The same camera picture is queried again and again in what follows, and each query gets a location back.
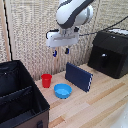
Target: black cable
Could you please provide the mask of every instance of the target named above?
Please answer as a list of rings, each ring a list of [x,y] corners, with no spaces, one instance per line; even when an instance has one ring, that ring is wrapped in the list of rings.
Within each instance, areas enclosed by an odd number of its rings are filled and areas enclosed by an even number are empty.
[[[107,27],[107,28],[105,28],[105,29],[103,29],[103,30],[100,30],[100,31],[104,31],[104,30],[107,30],[107,29],[109,29],[109,28],[112,28],[113,26],[116,26],[117,24],[121,23],[122,21],[126,20],[127,18],[128,18],[128,16],[126,16],[125,18],[123,18],[121,21],[119,21],[119,22],[113,24],[112,26],[109,26],[109,27]],[[98,32],[83,34],[83,35],[79,35],[79,36],[92,35],[92,34],[96,34],[96,33],[98,33]]]

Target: black storage bin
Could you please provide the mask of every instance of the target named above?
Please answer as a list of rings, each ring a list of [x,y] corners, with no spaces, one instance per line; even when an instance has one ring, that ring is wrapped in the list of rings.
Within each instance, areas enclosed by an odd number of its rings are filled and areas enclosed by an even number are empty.
[[[0,128],[48,128],[49,108],[21,61],[0,64]]]
[[[115,79],[128,73],[128,36],[100,31],[93,41],[88,66]]]

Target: wooden table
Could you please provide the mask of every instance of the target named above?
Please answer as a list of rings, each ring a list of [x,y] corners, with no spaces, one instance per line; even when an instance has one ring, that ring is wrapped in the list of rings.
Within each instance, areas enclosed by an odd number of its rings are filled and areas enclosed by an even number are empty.
[[[41,80],[36,82],[50,104],[49,128],[110,128],[128,102],[128,75],[113,79],[86,64],[80,68],[93,74],[88,93],[65,80],[65,72],[53,75],[49,89],[42,87]],[[58,83],[72,87],[69,98],[55,96]]]

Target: blue bowl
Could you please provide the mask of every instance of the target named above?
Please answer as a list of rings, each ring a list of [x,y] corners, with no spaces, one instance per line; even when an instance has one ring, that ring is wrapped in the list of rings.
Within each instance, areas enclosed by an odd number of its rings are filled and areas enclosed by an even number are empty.
[[[57,84],[54,86],[55,95],[58,98],[66,99],[70,96],[72,88],[67,84]]]

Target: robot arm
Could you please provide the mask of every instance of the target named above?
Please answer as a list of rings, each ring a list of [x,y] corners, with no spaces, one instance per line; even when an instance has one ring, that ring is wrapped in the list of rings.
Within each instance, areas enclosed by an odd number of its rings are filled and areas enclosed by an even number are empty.
[[[93,17],[93,8],[90,5],[94,0],[60,0],[56,13],[56,21],[60,29],[50,30],[46,34],[46,45],[54,49],[56,57],[56,47],[76,44],[79,40],[79,28],[76,26],[90,22]]]
[[[56,13],[58,25],[62,29],[68,29],[89,22],[93,16],[93,9],[91,6],[88,7],[88,5],[93,1],[60,0],[60,5]]]

